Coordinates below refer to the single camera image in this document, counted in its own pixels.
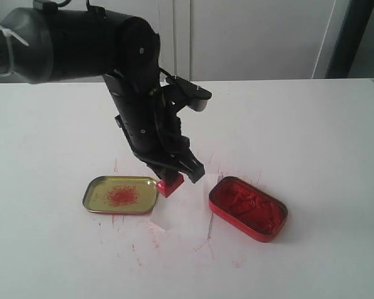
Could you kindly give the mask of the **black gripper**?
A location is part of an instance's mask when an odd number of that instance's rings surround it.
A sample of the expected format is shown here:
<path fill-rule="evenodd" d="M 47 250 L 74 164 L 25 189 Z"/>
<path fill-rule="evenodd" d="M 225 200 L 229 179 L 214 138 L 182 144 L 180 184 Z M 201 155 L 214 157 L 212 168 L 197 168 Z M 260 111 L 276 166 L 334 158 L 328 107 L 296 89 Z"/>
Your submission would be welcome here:
<path fill-rule="evenodd" d="M 119 124 L 133 154 L 161 179 L 170 179 L 170 169 L 187 175 L 197 183 L 204 175 L 204 165 L 187 152 L 171 154 L 164 149 L 157 132 L 155 112 L 161 101 L 158 78 L 141 83 L 130 82 L 118 74 L 103 76 L 120 117 Z"/>

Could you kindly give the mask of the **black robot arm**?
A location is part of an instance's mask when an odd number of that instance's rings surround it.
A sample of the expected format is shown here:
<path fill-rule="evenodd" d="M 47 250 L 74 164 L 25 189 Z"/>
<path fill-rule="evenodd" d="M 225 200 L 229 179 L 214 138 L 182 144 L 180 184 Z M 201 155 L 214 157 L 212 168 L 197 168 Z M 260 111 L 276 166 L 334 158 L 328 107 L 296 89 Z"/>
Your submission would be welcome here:
<path fill-rule="evenodd" d="M 101 76 L 133 154 L 166 183 L 182 173 L 195 183 L 204 166 L 178 112 L 204 110 L 212 94 L 176 75 L 161 85 L 159 56 L 160 37 L 146 20 L 100 6 L 75 11 L 34 1 L 0 22 L 0 77 L 40 84 Z"/>

